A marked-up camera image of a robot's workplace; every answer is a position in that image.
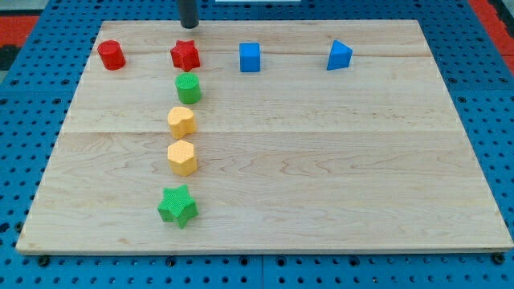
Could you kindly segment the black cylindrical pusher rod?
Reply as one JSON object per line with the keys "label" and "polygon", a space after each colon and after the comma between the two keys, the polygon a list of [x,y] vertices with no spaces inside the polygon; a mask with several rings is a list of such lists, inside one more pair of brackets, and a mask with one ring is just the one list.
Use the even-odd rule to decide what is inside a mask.
{"label": "black cylindrical pusher rod", "polygon": [[198,26],[199,16],[196,0],[177,0],[177,9],[183,28],[193,29]]}

